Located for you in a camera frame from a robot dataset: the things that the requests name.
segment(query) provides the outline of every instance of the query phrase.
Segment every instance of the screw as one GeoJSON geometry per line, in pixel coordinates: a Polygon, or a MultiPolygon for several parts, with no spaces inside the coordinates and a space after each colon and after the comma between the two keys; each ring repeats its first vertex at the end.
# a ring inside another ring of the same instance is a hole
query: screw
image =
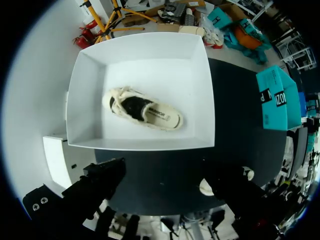
{"type": "Polygon", "coordinates": [[[35,204],[32,205],[33,211],[37,211],[37,210],[39,210],[39,208],[40,208],[40,206],[39,206],[38,203],[35,203],[35,204]]]}
{"type": "Polygon", "coordinates": [[[48,202],[48,198],[43,197],[43,198],[41,198],[40,202],[41,202],[42,204],[46,204],[46,203],[48,202]]]}

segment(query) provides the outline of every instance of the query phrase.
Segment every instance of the white paper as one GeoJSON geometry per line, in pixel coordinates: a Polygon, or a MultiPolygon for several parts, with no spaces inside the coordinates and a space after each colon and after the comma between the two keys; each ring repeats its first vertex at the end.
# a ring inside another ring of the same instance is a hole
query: white paper
{"type": "Polygon", "coordinates": [[[190,5],[190,7],[199,6],[199,3],[197,1],[191,1],[188,2],[188,4],[190,5]]]}

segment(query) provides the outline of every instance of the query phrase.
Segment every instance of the white box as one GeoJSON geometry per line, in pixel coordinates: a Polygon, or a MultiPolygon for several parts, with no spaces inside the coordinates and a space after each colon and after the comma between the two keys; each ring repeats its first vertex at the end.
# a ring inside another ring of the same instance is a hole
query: white box
{"type": "Polygon", "coordinates": [[[151,32],[117,37],[80,51],[67,100],[69,145],[160,151],[213,147],[215,105],[207,54],[198,35],[151,32]],[[175,107],[183,126],[161,131],[102,106],[109,89],[130,86],[175,107]]]}
{"type": "Polygon", "coordinates": [[[44,136],[42,139],[52,180],[65,189],[80,180],[85,167],[97,163],[93,149],[69,146],[65,134],[44,136]]]}

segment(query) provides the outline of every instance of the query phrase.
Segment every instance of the shoe label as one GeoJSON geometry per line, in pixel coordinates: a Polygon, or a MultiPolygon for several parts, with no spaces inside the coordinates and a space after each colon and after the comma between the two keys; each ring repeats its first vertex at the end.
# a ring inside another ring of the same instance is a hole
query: shoe label
{"type": "Polygon", "coordinates": [[[215,25],[217,22],[219,22],[220,19],[221,18],[219,16],[217,16],[215,19],[213,19],[213,21],[212,21],[213,25],[215,25]]]}
{"type": "Polygon", "coordinates": [[[274,95],[274,97],[275,97],[275,102],[276,102],[277,107],[280,107],[280,106],[285,105],[287,103],[286,95],[285,95],[284,91],[277,92],[274,95]]]}
{"type": "Polygon", "coordinates": [[[269,88],[260,92],[260,100],[262,104],[265,104],[272,100],[269,88]]]}
{"type": "Polygon", "coordinates": [[[155,117],[157,117],[157,118],[160,118],[160,119],[162,119],[162,120],[165,120],[165,121],[167,121],[167,122],[170,120],[170,116],[169,116],[169,115],[166,116],[165,113],[163,113],[163,112],[161,112],[161,111],[158,111],[158,110],[156,110],[156,109],[154,109],[154,108],[152,108],[152,107],[150,107],[150,108],[148,109],[148,112],[149,112],[151,115],[153,115],[153,116],[155,116],[155,117]]]}

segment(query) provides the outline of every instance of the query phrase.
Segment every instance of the cardboard box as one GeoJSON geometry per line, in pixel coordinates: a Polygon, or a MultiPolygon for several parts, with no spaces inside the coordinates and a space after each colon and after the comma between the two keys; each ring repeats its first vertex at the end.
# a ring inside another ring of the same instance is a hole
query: cardboard box
{"type": "Polygon", "coordinates": [[[149,32],[83,49],[72,71],[66,114],[72,146],[122,151],[214,147],[214,92],[201,37],[149,32]],[[105,93],[124,86],[179,110],[183,126],[175,131],[157,130],[104,108],[105,93]]]}
{"type": "Polygon", "coordinates": [[[154,8],[151,8],[147,11],[145,11],[144,15],[150,17],[150,18],[153,18],[153,17],[156,17],[158,16],[158,10],[160,9],[164,9],[165,8],[165,5],[160,5],[160,6],[156,6],[154,8]]]}
{"type": "Polygon", "coordinates": [[[121,22],[125,27],[131,27],[134,25],[147,24],[148,22],[150,22],[150,20],[143,16],[134,14],[134,15],[126,16],[124,19],[121,20],[121,22]]]}
{"type": "Polygon", "coordinates": [[[180,25],[179,24],[170,24],[170,23],[158,23],[157,31],[158,32],[169,32],[169,33],[177,33],[179,32],[180,25]]]}
{"type": "Polygon", "coordinates": [[[205,0],[179,0],[176,1],[177,3],[186,4],[187,7],[205,7],[206,3],[205,0]]]}
{"type": "Polygon", "coordinates": [[[222,11],[224,11],[226,14],[228,14],[228,16],[230,16],[232,21],[234,22],[248,18],[248,16],[244,13],[244,11],[242,11],[242,9],[235,4],[231,4],[231,3],[223,4],[223,5],[219,5],[219,8],[222,11]]]}

